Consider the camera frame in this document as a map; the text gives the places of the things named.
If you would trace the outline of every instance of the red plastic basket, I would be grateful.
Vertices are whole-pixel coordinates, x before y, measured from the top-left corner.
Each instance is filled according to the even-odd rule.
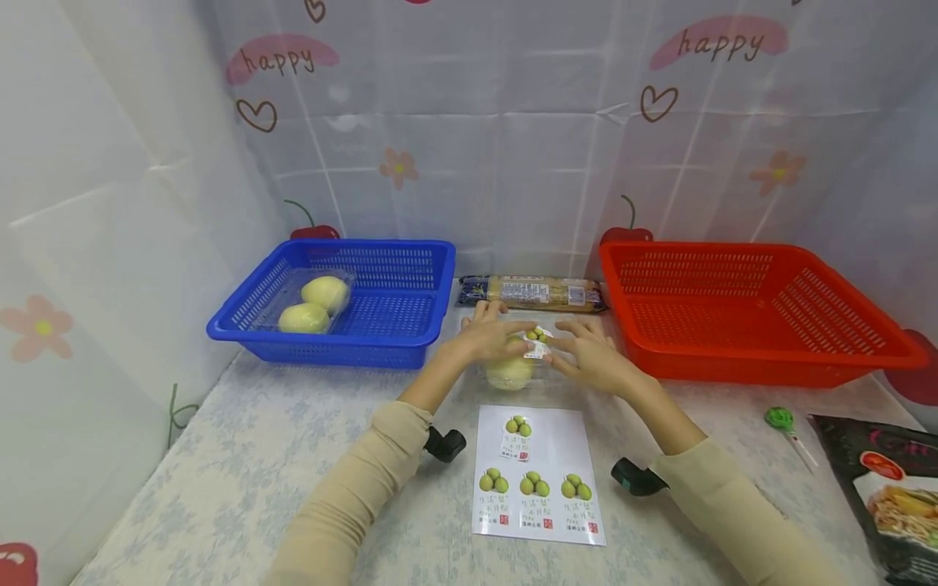
[[[665,379],[832,388],[925,352],[803,248],[611,242],[599,249],[628,357]]]

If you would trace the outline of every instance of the beige sleeve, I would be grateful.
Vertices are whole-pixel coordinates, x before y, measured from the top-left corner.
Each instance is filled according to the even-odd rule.
[[[431,420],[407,403],[381,407],[290,523],[264,585],[347,585],[365,532],[416,473]]]
[[[712,440],[678,456],[661,456],[651,468],[671,487],[677,506],[717,542],[747,584],[844,583],[824,554]]]

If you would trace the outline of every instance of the floral tablecloth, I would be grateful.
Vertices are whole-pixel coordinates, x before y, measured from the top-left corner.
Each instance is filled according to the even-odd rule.
[[[451,309],[442,339],[467,309]],[[270,365],[242,353],[73,584],[256,584],[310,489],[394,399],[413,372]],[[879,571],[807,413],[917,427],[871,377],[834,392],[666,383],[703,429],[741,462],[769,498],[854,585],[881,584]],[[484,537],[470,533],[478,406],[526,404],[584,413],[608,547]],[[811,474],[765,410],[784,405],[822,460]],[[719,551],[666,493],[637,499],[608,472],[621,457],[640,465],[658,448],[624,403],[573,388],[505,394],[467,373],[436,418],[469,443],[453,463],[425,456],[417,477],[382,512],[362,548],[354,584],[741,583]]]

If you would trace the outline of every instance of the human hand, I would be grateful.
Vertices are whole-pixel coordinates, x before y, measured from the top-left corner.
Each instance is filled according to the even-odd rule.
[[[615,349],[615,342],[605,335],[599,320],[558,322],[557,329],[575,338],[547,338],[547,345],[571,353],[577,366],[555,353],[544,361],[577,383],[597,391],[628,398],[629,393],[657,381],[642,372]]]
[[[521,338],[508,340],[508,337],[516,332],[534,329],[537,324],[500,322],[498,316],[503,313],[508,313],[508,308],[501,301],[479,301],[472,319],[462,318],[462,331],[448,343],[467,362],[524,356],[531,350],[531,344]]]

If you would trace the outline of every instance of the food package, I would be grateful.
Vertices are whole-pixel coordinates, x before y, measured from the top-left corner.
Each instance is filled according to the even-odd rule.
[[[938,585],[938,436],[855,419],[811,419],[886,581]]]
[[[514,309],[598,313],[606,308],[599,283],[585,278],[519,277],[514,275],[460,278],[457,305],[500,299]]]
[[[331,281],[323,289],[310,285],[313,281]],[[278,287],[276,282],[272,283],[268,289],[262,292],[262,300],[266,298],[264,309],[258,312],[253,320],[250,329],[288,333],[295,336],[319,336],[322,334],[331,334],[335,331],[337,323],[340,323],[342,313],[349,306],[354,295],[356,274],[354,271],[343,269],[323,269],[323,268],[297,268],[280,279]],[[299,308],[306,305],[316,305],[322,308],[325,315],[325,325],[317,327],[315,333],[300,333],[300,329],[285,329],[283,321],[284,311],[290,308]],[[313,320],[310,316],[295,316],[300,323],[308,323]]]
[[[573,314],[556,315],[540,311],[512,311],[505,319],[530,321],[538,324],[531,331],[519,332],[515,335],[531,342],[533,348],[520,358],[478,365],[479,378],[486,381],[491,388],[508,393],[522,390],[553,390],[569,386],[569,381],[562,374],[544,362],[544,356],[548,353],[559,353],[568,362],[575,363],[576,360],[567,353],[549,348],[543,340],[545,338],[569,338],[571,335],[568,332],[557,330],[554,323],[572,322],[576,320],[576,316]]]

